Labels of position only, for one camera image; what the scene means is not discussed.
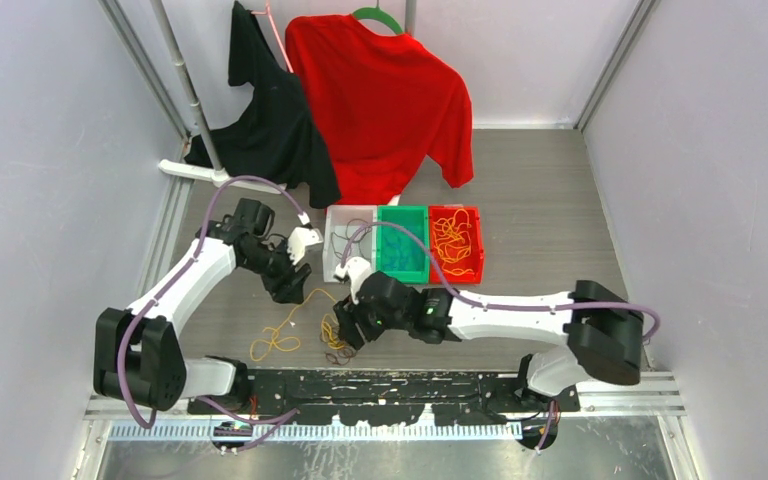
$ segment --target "black mounting plate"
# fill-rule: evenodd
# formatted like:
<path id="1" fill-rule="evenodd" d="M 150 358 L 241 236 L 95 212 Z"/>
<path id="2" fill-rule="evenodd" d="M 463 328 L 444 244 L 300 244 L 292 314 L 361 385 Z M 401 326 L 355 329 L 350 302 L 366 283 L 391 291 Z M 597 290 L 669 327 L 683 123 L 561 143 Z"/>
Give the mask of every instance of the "black mounting plate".
<path id="1" fill-rule="evenodd" d="M 548 398 L 514 394 L 514 372 L 251 369 L 257 413 L 277 416 L 292 408 L 300 425 L 415 423 L 428 405 L 438 426 L 503 424 L 547 409 Z M 562 412 L 580 410 L 571 387 L 556 400 Z M 191 403 L 191 413 L 201 414 Z"/>

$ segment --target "tangled rubber bands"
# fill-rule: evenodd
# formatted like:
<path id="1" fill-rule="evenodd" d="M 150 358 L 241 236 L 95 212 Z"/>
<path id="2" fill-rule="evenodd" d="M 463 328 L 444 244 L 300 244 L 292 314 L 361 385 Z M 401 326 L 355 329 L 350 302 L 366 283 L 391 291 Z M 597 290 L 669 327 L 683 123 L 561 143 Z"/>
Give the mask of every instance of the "tangled rubber bands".
<path id="1" fill-rule="evenodd" d="M 349 220 L 346 223 L 346 229 L 345 229 L 345 232 L 344 232 L 345 234 L 344 235 L 340 235 L 339 233 L 337 233 L 337 228 L 336 227 L 334 228 L 334 231 L 331 232 L 331 251 L 334 252 L 334 256 L 337 258 L 337 261 L 342 261 L 343 260 L 343 249 L 342 248 L 340 248 L 339 250 L 337 249 L 337 242 L 335 242 L 334 239 L 335 238 L 339 238 L 339 239 L 341 239 L 341 240 L 343 240 L 343 241 L 348 243 L 349 237 L 351 237 L 351 234 L 349 233 L 349 229 L 353 225 L 355 225 L 357 228 L 363 228 L 366 225 L 366 223 L 367 223 L 366 220 L 363 220 L 361 218 L 353 218 L 353 219 Z M 366 255 L 364 253 L 363 245 L 361 244 L 363 239 L 366 238 L 366 236 L 370 232 L 372 232 L 372 228 L 368 228 L 367 227 L 366 231 L 363 232 L 363 234 L 360 237 L 358 237 L 358 239 L 355 240 L 354 243 L 357 245 L 357 253 L 355 253 L 355 255 L 360 255 L 361 258 L 364 258 L 364 259 L 369 260 L 371 262 L 373 260 L 372 256 L 371 255 Z"/>
<path id="2" fill-rule="evenodd" d="M 466 221 L 458 223 L 459 213 L 463 213 Z M 472 224 L 469 223 L 469 212 L 463 208 L 457 209 L 451 217 L 438 218 L 432 225 L 431 233 L 434 235 L 432 244 L 435 245 L 437 258 L 444 273 L 455 277 L 475 273 L 471 268 L 453 266 L 472 254 L 470 228 Z"/>
<path id="3" fill-rule="evenodd" d="M 265 327 L 263 329 L 263 333 L 269 334 L 269 339 L 258 338 L 252 342 L 251 347 L 249 348 L 249 356 L 251 357 L 252 361 L 259 362 L 263 360 L 270 353 L 272 353 L 273 349 L 278 350 L 279 352 L 293 352 L 301 348 L 302 341 L 299 337 L 281 337 L 281 329 L 284 328 L 287 323 L 290 323 L 290 320 L 293 318 L 293 315 L 296 313 L 296 311 L 304 307 L 317 292 L 324 294 L 329 299 L 331 299 L 332 302 L 337 303 L 337 299 L 325 290 L 321 288 L 313 289 L 308 294 L 307 298 L 305 298 L 304 302 L 293 307 L 293 309 L 290 310 L 290 314 L 287 315 L 287 318 L 285 318 L 284 321 L 281 322 L 277 327 Z M 319 323 L 319 338 L 328 346 L 328 348 L 336 352 L 327 352 L 325 354 L 326 360 L 328 360 L 333 365 L 345 365 L 352 357 L 355 356 L 356 352 L 345 342 L 340 340 L 337 335 L 338 325 L 339 324 L 337 323 L 337 319 L 334 317 L 334 315 L 326 313 Z M 255 356 L 255 349 L 258 345 L 265 345 L 266 350 L 262 355 Z"/>

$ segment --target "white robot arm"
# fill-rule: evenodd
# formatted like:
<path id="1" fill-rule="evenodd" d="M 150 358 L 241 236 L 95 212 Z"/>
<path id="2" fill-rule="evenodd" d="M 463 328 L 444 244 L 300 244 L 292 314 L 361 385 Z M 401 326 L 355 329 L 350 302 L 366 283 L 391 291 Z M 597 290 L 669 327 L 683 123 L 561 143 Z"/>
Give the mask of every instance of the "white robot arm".
<path id="1" fill-rule="evenodd" d="M 572 291 L 534 297 L 489 296 L 443 288 L 421 292 L 353 257 L 338 267 L 337 278 L 351 283 L 351 295 L 334 310 L 339 336 L 354 349 L 389 329 L 437 344 L 482 337 L 537 340 L 554 345 L 523 357 L 523 394 L 555 397 L 578 382 L 595 378 L 618 385 L 640 381 L 643 315 L 612 309 L 564 309 L 571 302 L 624 302 L 596 282 L 579 281 Z M 488 309 L 505 305 L 507 309 Z"/>
<path id="2" fill-rule="evenodd" d="M 154 288 L 125 310 L 105 310 L 96 322 L 95 391 L 123 398 L 116 357 L 126 326 L 136 312 L 151 306 L 126 352 L 126 378 L 136 404 L 167 410 L 180 398 L 202 395 L 228 397 L 221 403 L 230 408 L 248 402 L 244 363 L 210 357 L 184 359 L 178 336 L 213 287 L 238 267 L 259 274 L 275 302 L 302 302 L 311 268 L 299 264 L 309 248 L 322 243 L 322 235 L 301 216 L 303 225 L 289 238 L 270 235 L 273 217 L 272 209 L 261 202 L 240 199 L 234 214 L 210 223 L 204 238 L 193 240 L 184 257 Z M 272 237 L 280 240 L 273 243 Z"/>

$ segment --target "white bracket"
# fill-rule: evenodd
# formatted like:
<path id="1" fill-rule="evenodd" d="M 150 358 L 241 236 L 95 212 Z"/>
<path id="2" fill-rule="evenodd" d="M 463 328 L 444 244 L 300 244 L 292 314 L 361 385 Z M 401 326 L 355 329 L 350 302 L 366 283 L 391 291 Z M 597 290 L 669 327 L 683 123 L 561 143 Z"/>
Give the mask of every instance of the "white bracket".
<path id="1" fill-rule="evenodd" d="M 334 277 L 340 281 L 348 279 L 351 283 L 352 302 L 357 304 L 357 292 L 360 286 L 372 275 L 372 264 L 363 257 L 352 257 L 346 262 L 346 266 L 337 264 L 334 270 Z"/>
<path id="2" fill-rule="evenodd" d="M 113 422 L 110 420 L 84 420 L 81 430 L 81 449 L 78 451 L 71 480 L 98 478 L 112 428 Z"/>
<path id="3" fill-rule="evenodd" d="M 171 160 L 163 159 L 159 165 L 160 171 L 174 175 L 176 177 L 190 178 L 193 180 L 201 180 L 203 182 L 210 182 L 215 186 L 220 186 L 223 183 L 230 180 L 232 177 L 228 175 L 228 172 L 223 170 L 214 170 L 212 168 L 197 167 L 195 165 L 188 165 L 186 163 L 173 162 Z M 256 190 L 258 192 L 266 193 L 281 193 L 269 185 L 265 185 L 259 182 L 240 181 L 233 184 L 235 187 L 246 188 L 249 190 Z M 287 185 L 279 185 L 282 190 L 286 190 Z"/>
<path id="4" fill-rule="evenodd" d="M 296 227 L 287 239 L 287 251 L 293 265 L 298 265 L 308 247 L 322 244 L 322 234 L 316 228 Z"/>

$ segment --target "black t-shirt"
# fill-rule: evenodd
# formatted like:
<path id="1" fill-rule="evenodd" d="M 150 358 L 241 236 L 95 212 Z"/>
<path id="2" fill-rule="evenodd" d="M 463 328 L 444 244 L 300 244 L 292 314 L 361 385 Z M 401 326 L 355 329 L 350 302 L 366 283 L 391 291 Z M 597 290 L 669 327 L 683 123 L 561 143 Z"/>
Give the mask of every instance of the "black t-shirt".
<path id="1" fill-rule="evenodd" d="M 299 78 L 278 65 L 257 19 L 234 2 L 228 85 L 246 83 L 254 86 L 254 94 L 240 119 L 210 131 L 228 175 L 257 175 L 288 188 L 306 182 L 312 208 L 337 202 L 337 176 Z M 201 136 L 193 138 L 185 161 L 210 167 Z"/>

